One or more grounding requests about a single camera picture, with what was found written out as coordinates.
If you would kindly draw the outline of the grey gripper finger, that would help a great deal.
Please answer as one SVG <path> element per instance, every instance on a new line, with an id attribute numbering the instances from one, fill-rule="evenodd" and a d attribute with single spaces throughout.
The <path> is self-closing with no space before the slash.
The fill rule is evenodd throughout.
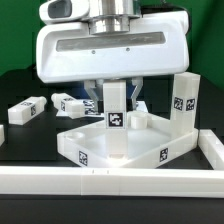
<path id="1" fill-rule="evenodd" d="M 103 83 L 103 79 L 86 80 L 84 82 L 84 89 L 94 102 L 94 109 L 98 113 L 103 112 Z"/>
<path id="2" fill-rule="evenodd" d="M 143 87 L 143 78 L 135 77 L 127 79 L 127 109 L 135 110 L 137 108 L 137 97 Z"/>

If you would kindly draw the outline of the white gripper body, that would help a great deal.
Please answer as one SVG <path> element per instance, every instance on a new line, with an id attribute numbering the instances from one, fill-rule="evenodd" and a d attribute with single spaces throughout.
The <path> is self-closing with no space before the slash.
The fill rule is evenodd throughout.
<path id="1" fill-rule="evenodd" d="M 81 22 L 48 25 L 37 37 L 37 74 L 58 83 L 182 73 L 188 28 L 184 11 L 134 19 L 127 33 L 92 35 Z"/>

